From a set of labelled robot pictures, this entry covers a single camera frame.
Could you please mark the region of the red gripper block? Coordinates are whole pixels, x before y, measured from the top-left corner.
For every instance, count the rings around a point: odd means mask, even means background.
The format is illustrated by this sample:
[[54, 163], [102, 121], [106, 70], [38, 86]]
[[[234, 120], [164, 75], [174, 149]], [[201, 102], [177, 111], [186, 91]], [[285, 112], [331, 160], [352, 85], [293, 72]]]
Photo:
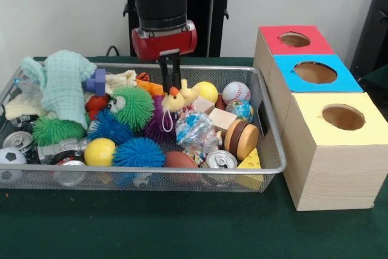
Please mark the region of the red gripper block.
[[[136, 28], [131, 32], [131, 38], [133, 48], [139, 59], [143, 61], [159, 60], [164, 93], [169, 93], [172, 85], [180, 90], [181, 72], [179, 54], [186, 55], [195, 50], [197, 45], [195, 24], [191, 20], [188, 20], [182, 27], [160, 32], [148, 32], [141, 28]], [[161, 52], [171, 50], [179, 50], [179, 54], [172, 55], [172, 79], [167, 68], [169, 55], [160, 56]]]

